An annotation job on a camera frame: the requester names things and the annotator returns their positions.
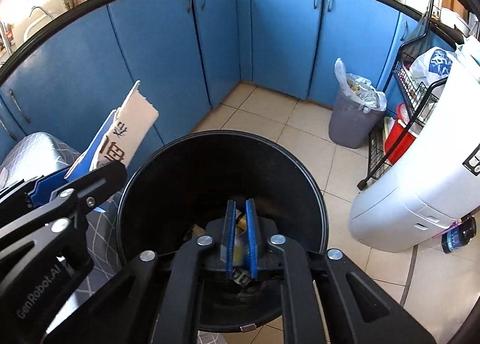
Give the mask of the white blue torn carton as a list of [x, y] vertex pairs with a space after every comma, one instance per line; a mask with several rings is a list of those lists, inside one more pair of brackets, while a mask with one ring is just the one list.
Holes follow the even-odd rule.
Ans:
[[128, 167], [159, 111], [139, 91], [137, 80], [122, 105], [113, 109], [88, 148], [75, 160], [64, 179], [68, 182], [118, 161]]

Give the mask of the yellow wrapper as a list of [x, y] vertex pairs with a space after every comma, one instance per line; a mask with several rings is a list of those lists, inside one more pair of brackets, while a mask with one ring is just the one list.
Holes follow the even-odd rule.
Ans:
[[237, 209], [235, 212], [235, 235], [233, 246], [234, 266], [243, 265], [247, 244], [247, 218], [243, 212]]

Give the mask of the kitchen faucet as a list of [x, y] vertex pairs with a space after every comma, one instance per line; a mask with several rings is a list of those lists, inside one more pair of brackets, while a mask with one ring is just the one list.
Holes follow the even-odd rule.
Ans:
[[34, 33], [52, 22], [54, 18], [52, 13], [41, 6], [33, 8], [30, 17], [24, 20], [24, 30], [20, 33], [22, 41], [29, 39]]

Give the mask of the grey bin with bag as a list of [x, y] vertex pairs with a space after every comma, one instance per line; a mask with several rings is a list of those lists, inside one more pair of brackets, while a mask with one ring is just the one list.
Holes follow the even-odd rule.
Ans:
[[346, 148], [359, 148], [384, 116], [387, 99], [365, 77], [348, 73], [343, 61], [335, 61], [339, 90], [329, 120], [329, 138]]

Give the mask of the white appliance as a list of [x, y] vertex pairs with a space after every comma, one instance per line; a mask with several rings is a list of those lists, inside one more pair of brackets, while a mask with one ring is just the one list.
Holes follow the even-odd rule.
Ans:
[[479, 40], [465, 39], [428, 122], [405, 154], [352, 204], [358, 242], [401, 252], [479, 207]]

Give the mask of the white plastic shopping bag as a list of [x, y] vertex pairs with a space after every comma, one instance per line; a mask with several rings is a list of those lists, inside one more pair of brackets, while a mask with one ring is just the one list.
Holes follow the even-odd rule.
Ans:
[[455, 60], [455, 53], [439, 47], [433, 47], [416, 58], [411, 64], [409, 71], [416, 84], [423, 84], [425, 87], [429, 87], [438, 80], [449, 76]]

